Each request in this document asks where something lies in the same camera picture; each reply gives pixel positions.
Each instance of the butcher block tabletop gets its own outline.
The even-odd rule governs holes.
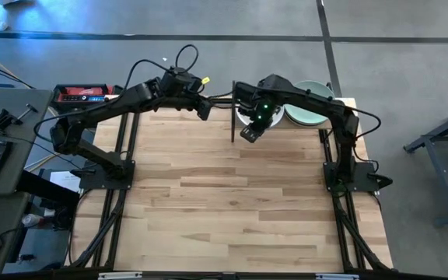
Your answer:
[[[116,271],[343,271],[318,131],[330,122],[301,128],[285,116],[254,144],[240,137],[240,128],[231,143],[230,116],[217,108],[208,121],[174,109],[141,115]],[[113,151],[119,123],[116,117],[98,124],[94,144]],[[356,148],[367,157],[363,139]],[[72,261],[98,230],[105,193],[90,191],[79,206]],[[353,196],[360,233],[391,267],[376,199]],[[352,238],[347,241],[356,264]],[[109,242],[110,234],[102,262]]]

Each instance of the floor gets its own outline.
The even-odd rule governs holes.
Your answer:
[[[448,117],[448,1],[36,0],[0,6],[0,18],[11,26],[0,34],[0,62],[42,89],[123,84],[134,61],[168,65],[190,42],[208,94],[271,72],[331,80],[338,96],[383,120],[366,145],[394,179],[380,199],[395,268],[448,276],[448,226],[432,224],[448,214],[445,191],[424,150],[402,150]],[[155,75],[143,65],[132,83]],[[373,125],[362,117],[363,129]]]

